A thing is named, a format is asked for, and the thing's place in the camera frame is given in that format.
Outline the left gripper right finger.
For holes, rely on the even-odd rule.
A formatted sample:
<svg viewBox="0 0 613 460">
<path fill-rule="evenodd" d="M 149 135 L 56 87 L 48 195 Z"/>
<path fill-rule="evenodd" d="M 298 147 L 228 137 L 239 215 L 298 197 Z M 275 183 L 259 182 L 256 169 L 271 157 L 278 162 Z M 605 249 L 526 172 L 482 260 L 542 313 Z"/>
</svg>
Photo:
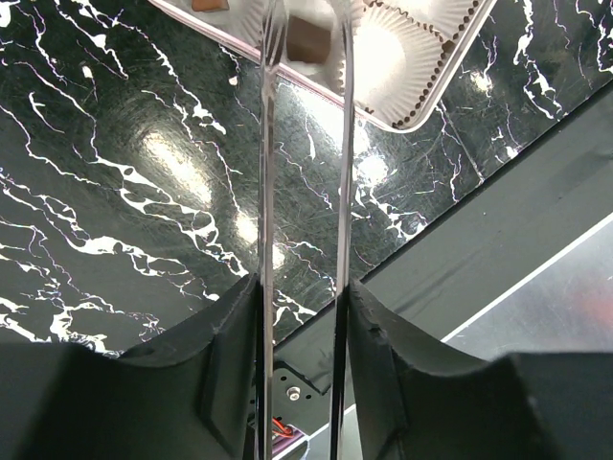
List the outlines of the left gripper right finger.
<svg viewBox="0 0 613 460">
<path fill-rule="evenodd" d="M 482 360 L 348 287 L 349 352 L 367 459 L 608 459 L 612 356 Z"/>
</svg>

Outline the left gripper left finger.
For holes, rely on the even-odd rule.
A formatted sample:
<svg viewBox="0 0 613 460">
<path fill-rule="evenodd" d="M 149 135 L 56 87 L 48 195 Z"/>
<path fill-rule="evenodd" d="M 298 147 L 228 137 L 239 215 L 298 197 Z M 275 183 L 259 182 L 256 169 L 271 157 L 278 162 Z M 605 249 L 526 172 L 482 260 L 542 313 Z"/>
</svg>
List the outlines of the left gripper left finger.
<svg viewBox="0 0 613 460">
<path fill-rule="evenodd" d="M 76 343 L 1 347 L 5 459 L 239 459 L 257 281 L 117 358 Z"/>
</svg>

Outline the brown chocolate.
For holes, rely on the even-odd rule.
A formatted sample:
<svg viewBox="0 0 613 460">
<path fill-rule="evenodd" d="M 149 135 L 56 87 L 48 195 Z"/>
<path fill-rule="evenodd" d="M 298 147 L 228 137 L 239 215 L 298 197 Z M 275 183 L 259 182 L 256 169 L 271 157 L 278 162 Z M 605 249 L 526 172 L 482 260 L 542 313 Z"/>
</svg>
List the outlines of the brown chocolate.
<svg viewBox="0 0 613 460">
<path fill-rule="evenodd" d="M 287 23 L 286 53 L 290 61 L 324 64 L 331 49 L 331 30 L 290 15 Z"/>
</svg>

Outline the metal tongs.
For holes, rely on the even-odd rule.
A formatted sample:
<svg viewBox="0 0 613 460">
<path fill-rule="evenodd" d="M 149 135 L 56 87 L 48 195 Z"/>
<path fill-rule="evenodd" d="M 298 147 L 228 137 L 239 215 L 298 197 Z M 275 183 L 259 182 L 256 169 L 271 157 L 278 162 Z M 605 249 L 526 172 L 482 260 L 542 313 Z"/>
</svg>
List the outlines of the metal tongs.
<svg viewBox="0 0 613 460">
<path fill-rule="evenodd" d="M 297 210 L 291 212 L 289 218 L 277 224 L 274 219 L 275 189 L 275 153 L 278 145 L 275 141 L 275 128 L 277 123 L 275 115 L 282 115 L 281 127 L 289 127 L 295 121 L 282 99 L 277 96 L 277 79 L 289 78 L 292 74 L 288 67 L 288 44 L 291 33 L 290 14 L 286 11 L 285 1 L 268 2 L 262 21 L 261 41 L 261 142 L 260 142 L 260 191 L 259 191 L 259 294 L 258 294 L 258 343 L 257 343 L 257 371 L 256 371 L 256 449 L 260 459 L 269 459 L 272 456 L 273 432 L 273 340 L 275 301 L 281 295 L 274 289 L 274 243 L 275 230 L 284 234 L 284 242 L 291 248 L 304 244 L 303 233 L 314 234 L 315 225 L 323 224 L 325 229 L 331 228 L 330 220 L 314 208 L 314 193 L 308 185 L 302 186 L 307 198 L 301 198 L 298 193 L 291 193 L 290 197 L 282 201 L 283 210 L 290 205 L 297 205 Z M 341 183 L 339 185 L 340 201 L 335 206 L 339 223 L 337 228 L 336 256 L 337 274 L 334 283 L 334 305 L 339 312 L 345 308 L 344 292 L 349 282 L 349 248 L 351 241 L 351 192 L 352 192 L 352 164 L 353 164 L 353 131 L 355 107 L 353 100 L 354 87 L 354 57 L 353 57 L 353 25 L 355 5 L 352 1 L 332 1 L 329 4 L 332 19 L 332 54 L 334 57 L 344 57 L 348 70 L 346 75 L 346 89 L 341 100 L 325 103 L 320 110 L 325 120 L 332 118 L 329 113 L 337 111 L 336 122 L 338 133 L 342 134 L 342 161 Z"/>
</svg>

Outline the dark chocolate piece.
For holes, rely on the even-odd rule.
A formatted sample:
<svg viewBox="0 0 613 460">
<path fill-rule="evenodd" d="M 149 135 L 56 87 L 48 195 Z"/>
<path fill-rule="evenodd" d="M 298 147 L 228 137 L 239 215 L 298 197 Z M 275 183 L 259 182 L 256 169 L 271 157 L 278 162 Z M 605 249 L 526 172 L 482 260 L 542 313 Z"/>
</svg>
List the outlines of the dark chocolate piece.
<svg viewBox="0 0 613 460">
<path fill-rule="evenodd" d="M 230 9 L 227 0 L 192 0 L 194 12 L 226 12 Z"/>
</svg>

